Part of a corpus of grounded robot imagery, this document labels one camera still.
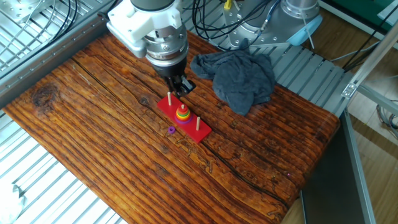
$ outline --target metal grate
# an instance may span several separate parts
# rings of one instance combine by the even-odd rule
[[[103,4],[100,0],[79,2],[78,20],[96,13]],[[183,1],[187,8],[182,19],[188,30],[196,33],[191,16],[191,1]],[[57,0],[50,25],[53,7],[34,16],[25,31],[19,35],[6,53],[0,55],[0,78],[7,70],[18,66],[24,57],[41,48],[59,29],[67,14],[67,1]],[[0,51],[18,33],[23,24],[0,13]],[[223,7],[219,0],[206,3],[207,24],[225,25]],[[219,32],[208,33],[211,37]],[[227,37],[213,39],[213,45],[230,46]],[[279,47],[251,47],[252,54],[269,54],[278,83],[339,116],[348,100],[342,99],[351,74],[334,66],[311,51],[289,44]],[[26,208],[16,223],[125,223],[125,221],[66,170],[56,158],[29,136],[10,117],[0,111],[0,179],[18,185],[27,197]]]
[[[26,197],[25,209],[16,223],[123,221],[2,111],[0,179],[19,186],[21,196]]]
[[[68,1],[47,1],[52,2],[51,6],[32,16],[27,24],[18,23],[8,17],[6,13],[0,11],[0,21],[2,21],[0,24],[0,79],[6,75],[7,69],[13,64],[21,61],[33,50],[44,47],[61,28],[68,12]],[[76,23],[79,23],[84,19],[84,15],[102,3],[100,0],[78,1]],[[71,7],[74,11],[75,5],[73,2]]]

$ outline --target wood grain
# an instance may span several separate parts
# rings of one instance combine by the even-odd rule
[[[189,40],[189,62],[216,52]],[[338,118],[281,86],[243,117],[186,72],[182,101],[213,129],[201,144],[167,133],[167,87],[110,34],[3,110],[129,223],[280,223]]]

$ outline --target white cable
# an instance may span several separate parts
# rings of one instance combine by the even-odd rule
[[[374,46],[375,46],[376,44],[378,44],[379,42],[380,42],[380,41],[377,41],[376,43],[372,44],[370,47],[368,47],[368,48],[366,48],[366,49],[362,49],[360,52],[365,52],[365,51],[367,51],[367,50],[370,50],[372,47],[374,47]],[[341,56],[341,57],[335,58],[335,59],[330,60],[330,61],[331,61],[331,62],[335,62],[335,61],[337,61],[337,60],[340,60],[340,59],[343,59],[343,58],[348,57],[348,56],[350,56],[350,55],[353,55],[353,54],[355,54],[356,52],[357,52],[357,51],[348,53],[348,54],[346,54],[346,55],[343,55],[343,56]]]
[[[25,25],[23,26],[23,28],[22,28],[14,37],[12,37],[12,39],[10,40],[10,42],[9,42],[9,43],[5,46],[5,48],[0,52],[0,55],[2,55],[2,54],[6,51],[6,49],[8,49],[8,47],[13,43],[13,41],[17,38],[17,36],[18,36],[19,34],[21,34],[22,31],[24,31],[24,29],[27,27],[27,24],[28,24],[30,18],[32,17],[33,13],[36,11],[37,7],[42,3],[42,1],[43,1],[43,0],[40,0],[39,3],[37,3],[36,7],[33,9],[33,11],[30,13],[29,17],[27,18],[26,23],[25,23]]]
[[[389,79],[393,79],[393,78],[398,78],[398,75],[394,75],[392,77],[387,77],[387,78],[378,78],[378,79],[374,79],[374,80],[366,80],[365,82],[378,82],[378,81],[389,80]]]
[[[22,48],[22,50],[21,51],[23,51],[23,50],[25,50],[28,46],[30,46],[31,44],[33,44],[36,40],[37,40],[37,38],[39,38],[41,35],[42,35],[42,33],[47,29],[47,27],[51,24],[51,22],[52,22],[52,18],[54,17],[54,13],[55,13],[55,0],[53,0],[53,8],[52,8],[52,12],[51,12],[51,16],[50,16],[50,18],[49,18],[49,20],[47,21],[47,23],[46,23],[46,25],[43,27],[43,29],[28,43],[28,44],[26,44],[25,45],[25,47],[23,47]],[[12,60],[12,58],[10,58],[8,61],[5,61],[4,62],[4,64],[7,64],[8,62],[10,62]]]
[[[304,13],[303,13],[302,9],[299,9],[299,11],[300,11],[300,14],[301,14],[301,18],[304,21],[304,29],[305,29],[305,31],[307,31],[308,38],[310,39],[312,49],[315,49],[315,46],[314,46],[312,38],[311,38],[310,31],[308,30],[307,23],[305,22]]]

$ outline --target metal rail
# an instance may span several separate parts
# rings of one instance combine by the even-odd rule
[[[354,95],[359,85],[371,73],[374,67],[387,54],[387,52],[394,46],[397,40],[398,22],[396,22],[386,36],[384,36],[374,51],[370,54],[368,59],[365,60],[361,68],[359,68],[359,70],[355,73],[354,77],[349,81],[348,85],[341,93],[343,97],[350,99]]]

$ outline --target cable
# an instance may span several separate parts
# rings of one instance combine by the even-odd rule
[[[54,35],[53,39],[46,46],[48,46],[52,42],[56,41],[58,39],[58,35],[60,35],[62,30],[65,28],[65,25],[67,24],[68,19],[69,19],[70,11],[72,9],[72,7],[70,5],[70,0],[68,0],[68,5],[69,5],[69,8],[68,8],[68,13],[67,13],[67,16],[65,17],[65,20],[63,21],[63,23],[62,23],[60,29],[58,30],[58,32]]]
[[[43,2],[43,0],[40,0],[39,3],[37,3],[36,7],[33,9],[33,11],[29,14],[29,17],[26,20],[25,25],[22,27],[22,29],[10,40],[10,42],[5,46],[4,49],[1,50],[0,55],[3,54],[6,49],[13,43],[13,41],[19,36],[19,34],[22,33],[22,31],[27,27],[27,24],[29,23],[30,18],[32,17],[33,13],[36,11],[37,7]]]
[[[398,139],[398,125],[394,124],[393,120],[397,116],[394,114],[391,114],[390,117],[387,116],[386,111],[383,107],[380,105],[376,106],[376,111],[377,111],[377,116],[379,117],[379,120],[382,124],[385,124],[387,127],[389,127],[392,131],[392,133],[395,135],[395,137]]]
[[[368,51],[363,53],[361,56],[359,56],[357,59],[355,59],[355,61],[353,63],[349,64],[346,67],[346,69],[344,70],[344,73],[349,72],[351,69],[357,67],[359,65],[359,63],[361,63],[367,56],[369,56],[373,52],[373,50],[376,49],[376,47],[378,45],[379,44],[376,44],[375,46],[371,47],[371,49],[369,49]]]
[[[393,10],[383,19],[383,21],[378,25],[378,27],[374,30],[374,32],[369,36],[369,38],[365,41],[365,43],[356,51],[356,53],[344,64],[343,69],[345,72],[348,72],[346,68],[350,65],[350,62],[360,53],[360,51],[365,47],[365,45],[372,39],[372,37],[376,34],[377,30],[381,28],[381,26],[387,21],[387,19],[396,11],[398,5],[393,8]]]
[[[372,47],[374,47],[374,46],[375,46],[376,44],[378,44],[379,42],[380,42],[380,41],[377,41],[376,43],[372,44],[370,47],[368,47],[368,48],[366,48],[366,49],[362,49],[360,52],[365,52],[365,51],[367,51],[367,50],[370,50]],[[343,58],[348,57],[348,56],[350,56],[350,55],[353,55],[353,54],[355,54],[355,53],[356,53],[356,51],[351,52],[351,53],[348,53],[348,54],[343,55],[343,56],[340,56],[340,57],[338,57],[338,58],[332,59],[332,60],[330,60],[330,61],[331,61],[331,62],[335,62],[335,61],[337,61],[337,60],[343,59]]]
[[[196,23],[196,17],[195,17],[195,15],[197,15],[197,10],[198,10],[198,8],[196,7],[195,8],[195,2],[196,2],[197,0],[193,0],[193,10],[192,10],[192,21],[193,21],[193,25],[195,26],[195,29],[200,29],[200,30],[205,30],[206,28],[204,28],[204,27],[200,27],[197,23]],[[253,16],[258,10],[260,10],[261,9],[261,7],[262,6],[264,6],[264,5],[266,5],[266,4],[268,4],[270,2],[270,0],[266,0],[266,1],[261,1],[257,6],[255,6],[254,8],[253,8],[253,10],[245,17],[245,18],[243,18],[242,20],[240,20],[240,21],[238,21],[238,22],[234,22],[234,23],[232,23],[232,24],[230,24],[230,25],[227,25],[227,26],[223,26],[223,27],[220,27],[220,28],[217,28],[217,29],[206,29],[206,31],[220,31],[221,29],[226,29],[226,28],[229,28],[229,27],[234,27],[233,29],[236,29],[238,26],[240,26],[246,19],[249,19],[249,17],[251,17],[251,16]]]
[[[196,23],[196,14],[197,14],[198,11],[199,11],[199,10],[198,10],[198,8],[199,8],[199,3],[200,3],[200,0],[199,0],[199,1],[197,1],[197,0],[194,0],[194,1],[193,1],[193,8],[194,8],[194,11],[195,11],[195,12],[193,12],[192,19],[195,18],[195,19],[193,19],[193,21],[194,21],[194,24],[196,24],[196,25],[197,25],[197,23]],[[263,9],[263,11],[260,13],[260,15],[264,12],[266,6],[267,6],[267,4],[264,5],[264,9]],[[202,8],[203,8],[202,12],[201,12],[201,13],[199,12],[200,23],[202,23],[203,28],[206,28],[206,26],[208,26],[208,25],[205,24],[205,15],[206,15],[206,12],[205,12],[205,11],[206,11],[206,9],[205,9],[205,1],[204,1],[204,0],[203,0]],[[206,39],[206,40],[209,40],[209,42],[211,42],[211,37],[208,35],[208,33],[207,33],[208,30],[207,30],[207,29],[204,29],[204,30],[203,30],[204,33],[205,33],[205,35],[206,35],[206,37],[202,36],[202,35],[199,33],[199,31],[198,31],[198,29],[197,29],[197,26],[195,26],[195,29],[196,29],[197,34],[198,34],[201,38]],[[219,36],[223,36],[223,35],[226,35],[226,34],[230,33],[230,32],[225,33],[225,32],[223,32],[222,30],[220,30],[220,31],[221,31],[223,34],[221,34],[221,35],[219,35]],[[260,35],[261,35],[261,32],[257,34],[257,37],[256,37],[250,44],[248,44],[247,46],[245,46],[245,47],[243,47],[243,48],[236,49],[236,50],[244,50],[244,49],[247,49],[247,48],[250,47],[253,43],[255,43],[255,41],[260,37]],[[226,49],[226,48],[224,48],[224,47],[221,47],[221,46],[219,46],[219,45],[217,45],[217,47],[220,48],[221,50],[225,50],[225,51],[231,50],[231,49]]]
[[[70,30],[70,28],[72,28],[72,25],[73,25],[73,23],[74,23],[75,20],[76,20],[77,13],[78,13],[78,12],[77,12],[77,0],[75,0],[75,13],[74,13],[74,15],[73,15],[72,21],[70,21],[69,26],[68,26],[68,28],[65,30],[64,33],[67,33],[67,32]]]
[[[256,7],[253,8],[253,10],[252,10],[245,18],[243,18],[242,20],[240,20],[240,21],[238,21],[238,22],[234,22],[233,24],[230,24],[230,25],[224,26],[224,27],[220,27],[220,28],[217,28],[217,29],[207,29],[207,28],[206,28],[206,24],[204,24],[203,27],[200,27],[200,26],[198,25],[198,23],[197,23],[197,13],[198,13],[198,6],[199,6],[199,5],[198,5],[198,3],[197,3],[197,0],[193,0],[192,22],[193,22],[193,25],[194,25],[194,27],[195,27],[195,30],[196,30],[197,34],[198,34],[202,39],[211,41],[211,39],[216,39],[216,38],[219,38],[219,37],[222,37],[222,36],[224,36],[224,35],[228,35],[228,34],[232,33],[232,31],[234,31],[236,28],[238,28],[243,22],[245,22],[246,19],[248,19],[248,18],[250,18],[251,16],[253,16],[253,15],[254,15],[258,10],[260,10],[263,6],[266,6],[266,5],[269,3],[269,1],[270,1],[270,0],[260,2]],[[210,38],[210,37],[204,37],[204,36],[202,36],[202,35],[199,33],[199,29],[200,29],[200,30],[203,30],[203,31],[222,31],[223,29],[229,28],[229,27],[231,27],[231,26],[234,26],[231,30],[229,30],[229,31],[227,31],[227,32],[225,32],[225,33],[223,33],[223,34],[214,36],[214,37],[212,37],[212,38]]]
[[[383,81],[383,80],[390,80],[390,79],[393,79],[393,78],[398,78],[398,75],[394,75],[394,76],[387,77],[387,78],[377,78],[377,79],[374,79],[374,80],[366,80],[365,82],[379,82],[379,81]]]

